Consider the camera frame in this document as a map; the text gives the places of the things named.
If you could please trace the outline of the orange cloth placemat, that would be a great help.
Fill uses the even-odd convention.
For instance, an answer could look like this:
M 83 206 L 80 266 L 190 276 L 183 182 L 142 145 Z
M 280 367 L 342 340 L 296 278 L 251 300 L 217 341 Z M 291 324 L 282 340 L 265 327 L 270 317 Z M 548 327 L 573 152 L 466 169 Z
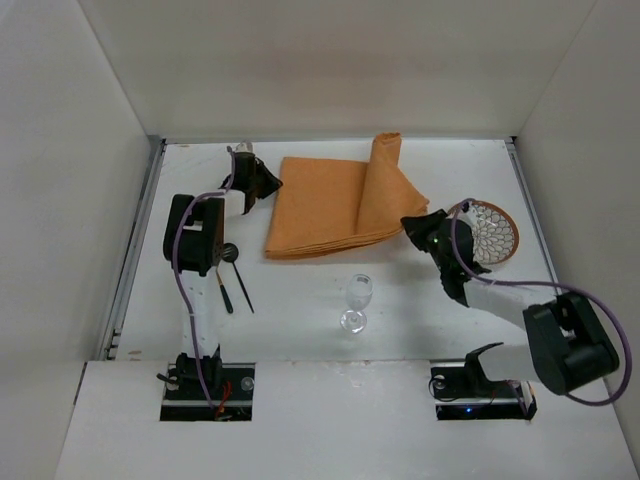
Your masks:
M 386 241 L 429 200 L 399 167 L 402 136 L 381 133 L 369 160 L 285 157 L 264 255 L 317 258 Z

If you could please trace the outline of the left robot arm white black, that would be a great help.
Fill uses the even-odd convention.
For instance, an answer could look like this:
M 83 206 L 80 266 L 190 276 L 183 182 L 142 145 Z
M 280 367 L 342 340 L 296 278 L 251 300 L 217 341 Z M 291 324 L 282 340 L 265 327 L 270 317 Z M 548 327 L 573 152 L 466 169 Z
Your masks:
M 249 146 L 229 148 L 231 171 L 220 187 L 199 195 L 173 196 L 163 239 L 181 296 L 182 349 L 173 374 L 212 387 L 221 369 L 220 341 L 213 314 L 212 277 L 222 261 L 225 221 L 250 212 L 257 201 L 279 190 L 282 181 Z

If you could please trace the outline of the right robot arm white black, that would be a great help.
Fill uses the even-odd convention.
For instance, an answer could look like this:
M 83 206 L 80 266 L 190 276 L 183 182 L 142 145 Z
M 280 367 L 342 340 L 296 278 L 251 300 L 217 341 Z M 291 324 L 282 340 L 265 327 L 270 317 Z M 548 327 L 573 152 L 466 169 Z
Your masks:
M 596 312 L 610 309 L 590 293 L 550 281 L 490 278 L 474 259 L 471 225 L 444 210 L 405 216 L 410 242 L 433 259 L 446 295 L 523 330 L 526 342 L 487 344 L 465 357 L 468 382 L 477 394 L 502 381 L 539 381 L 572 398 L 582 386 L 632 365 L 630 348 L 616 350 Z

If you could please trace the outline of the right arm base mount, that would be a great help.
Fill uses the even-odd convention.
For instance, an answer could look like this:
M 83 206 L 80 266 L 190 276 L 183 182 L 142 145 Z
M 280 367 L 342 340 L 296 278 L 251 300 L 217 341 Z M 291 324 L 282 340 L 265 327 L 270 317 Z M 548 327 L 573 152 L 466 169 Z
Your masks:
M 537 401 L 529 382 L 489 380 L 480 356 L 501 347 L 491 343 L 469 352 L 463 359 L 431 363 L 428 390 L 439 421 L 524 420 L 537 413 Z

